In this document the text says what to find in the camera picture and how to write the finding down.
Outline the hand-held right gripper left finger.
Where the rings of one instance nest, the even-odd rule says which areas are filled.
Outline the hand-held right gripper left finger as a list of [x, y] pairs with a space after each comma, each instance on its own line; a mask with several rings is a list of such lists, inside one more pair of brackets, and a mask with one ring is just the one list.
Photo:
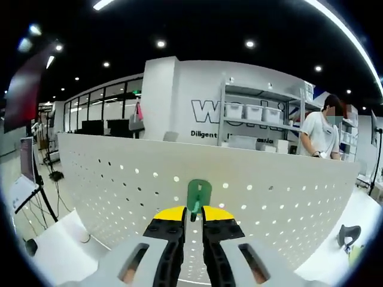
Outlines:
[[187, 208], [157, 213], [143, 235], [110, 250], [94, 273], [72, 286], [177, 286], [184, 261]]

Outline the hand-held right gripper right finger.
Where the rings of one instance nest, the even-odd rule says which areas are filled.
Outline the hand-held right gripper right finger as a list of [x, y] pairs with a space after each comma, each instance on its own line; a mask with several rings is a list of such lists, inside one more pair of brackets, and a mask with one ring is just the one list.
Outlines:
[[248, 240], [234, 216], [202, 206], [203, 260], [212, 286], [317, 286], [289, 269], [274, 250]]

